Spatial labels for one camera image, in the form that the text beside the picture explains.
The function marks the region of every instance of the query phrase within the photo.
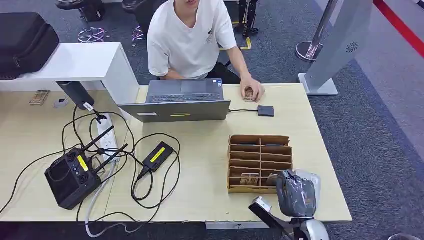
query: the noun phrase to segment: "cardboard organizer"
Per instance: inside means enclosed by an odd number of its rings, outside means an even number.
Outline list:
[[[270,174],[292,169],[293,151],[288,136],[231,135],[228,146],[228,192],[275,194]],[[255,174],[252,184],[246,174]]]

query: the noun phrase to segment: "black bag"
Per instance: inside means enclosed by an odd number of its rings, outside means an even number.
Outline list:
[[[0,13],[0,80],[39,71],[59,45],[52,26],[36,12]]]

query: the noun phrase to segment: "laptop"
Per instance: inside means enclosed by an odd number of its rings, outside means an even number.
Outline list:
[[[230,100],[224,100],[222,80],[152,80],[145,103],[119,104],[143,123],[225,120]]]

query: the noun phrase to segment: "white cable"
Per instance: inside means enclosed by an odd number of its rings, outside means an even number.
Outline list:
[[[109,178],[112,174],[113,174],[113,172],[115,171],[115,167],[117,166],[117,162],[116,161],[113,161],[112,162],[112,167],[110,168],[110,171],[109,171],[109,174],[107,175],[107,177],[106,178]],[[87,211],[87,215],[86,215],[86,217],[85,217],[85,230],[86,230],[86,232],[87,232],[87,234],[91,237],[91,238],[97,238],[97,237],[100,237],[101,235],[103,235],[107,230],[109,230],[109,229],[111,229],[111,228],[114,228],[114,227],[116,227],[116,226],[119,226],[119,225],[122,225],[122,226],[124,226],[125,227],[125,232],[127,232],[127,233],[129,233],[129,234],[132,234],[132,233],[134,233],[134,232],[136,232],[136,231],[138,231],[143,225],[141,225],[141,226],[139,226],[139,227],[137,227],[136,229],[134,229],[134,230],[132,230],[132,231],[129,231],[128,229],[127,229],[127,225],[125,224],[125,223],[122,223],[122,222],[120,222],[120,223],[116,223],[116,224],[113,224],[113,225],[111,225],[111,226],[108,226],[108,227],[106,227],[103,231],[101,231],[100,233],[98,233],[98,234],[92,234],[92,232],[90,231],[90,226],[89,226],[89,222],[90,222],[90,213],[92,212],[92,210],[93,210],[93,207],[94,207],[94,203],[96,202],[96,200],[97,200],[97,197],[99,196],[99,194],[100,194],[100,192],[105,188],[105,186],[106,186],[106,184],[109,182],[109,180],[110,179],[108,179],[107,181],[105,181],[101,186],[100,186],[100,188],[95,192],[95,195],[94,195],[94,197],[92,198],[92,200],[91,200],[91,202],[90,202],[90,205],[89,205],[89,207],[88,207],[88,211]]]

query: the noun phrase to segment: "laptop keyboard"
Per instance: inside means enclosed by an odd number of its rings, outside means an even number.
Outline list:
[[[150,97],[151,103],[214,101],[214,100],[221,100],[221,94],[219,93],[172,94],[172,95],[153,95]]]

